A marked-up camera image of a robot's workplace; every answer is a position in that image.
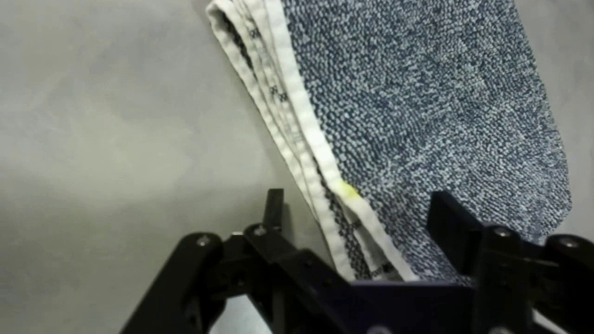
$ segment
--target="gray surface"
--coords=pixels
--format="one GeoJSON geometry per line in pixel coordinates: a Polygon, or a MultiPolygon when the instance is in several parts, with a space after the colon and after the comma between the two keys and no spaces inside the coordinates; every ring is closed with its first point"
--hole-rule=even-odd
{"type": "MultiPolygon", "coordinates": [[[[269,185],[325,256],[204,3],[0,0],[2,332],[115,332],[182,233],[241,230],[269,185]]],[[[566,228],[594,237],[594,5],[518,5],[568,150],[566,228]]]]}

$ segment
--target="screw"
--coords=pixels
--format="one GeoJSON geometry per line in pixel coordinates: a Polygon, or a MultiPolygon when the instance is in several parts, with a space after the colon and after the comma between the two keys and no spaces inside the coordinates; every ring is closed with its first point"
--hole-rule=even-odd
{"type": "Polygon", "coordinates": [[[507,326],[496,326],[496,328],[488,330],[488,334],[514,334],[514,332],[509,330],[507,326]]]}
{"type": "Polygon", "coordinates": [[[494,231],[496,231],[499,237],[509,237],[509,235],[512,235],[512,233],[509,231],[509,228],[505,228],[505,226],[496,226],[494,231]]]}
{"type": "Polygon", "coordinates": [[[579,244],[573,237],[559,237],[559,243],[568,248],[577,248],[577,244],[579,244]]]}
{"type": "Polygon", "coordinates": [[[392,330],[384,324],[375,324],[367,330],[367,334],[392,334],[392,330]]]}
{"type": "Polygon", "coordinates": [[[197,239],[197,243],[199,243],[199,246],[206,246],[206,244],[210,243],[210,237],[208,237],[208,235],[200,235],[200,237],[197,239]]]}
{"type": "Polygon", "coordinates": [[[263,235],[265,233],[265,228],[263,226],[258,226],[256,230],[254,230],[254,235],[263,235]]]}

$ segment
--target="folded towel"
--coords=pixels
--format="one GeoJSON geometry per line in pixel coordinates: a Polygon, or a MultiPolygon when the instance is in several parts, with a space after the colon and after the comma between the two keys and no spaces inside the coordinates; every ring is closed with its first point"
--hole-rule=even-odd
{"type": "Polygon", "coordinates": [[[457,280],[431,191],[527,239],[570,209],[568,170],[512,0],[213,0],[345,278],[457,280]]]}

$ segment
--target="towel fold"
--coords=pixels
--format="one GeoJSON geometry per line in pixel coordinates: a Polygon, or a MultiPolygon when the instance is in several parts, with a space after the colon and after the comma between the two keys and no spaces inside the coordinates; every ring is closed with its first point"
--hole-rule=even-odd
{"type": "Polygon", "coordinates": [[[512,0],[213,0],[206,12],[345,278],[457,280],[425,231],[431,191],[531,241],[568,213],[512,0]]]}

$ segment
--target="towel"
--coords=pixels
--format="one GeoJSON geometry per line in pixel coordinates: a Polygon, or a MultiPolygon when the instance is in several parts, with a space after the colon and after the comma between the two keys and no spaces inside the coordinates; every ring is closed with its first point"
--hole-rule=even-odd
{"type": "Polygon", "coordinates": [[[548,235],[568,166],[512,0],[213,0],[215,37],[349,280],[458,276],[432,191],[548,235]]]}

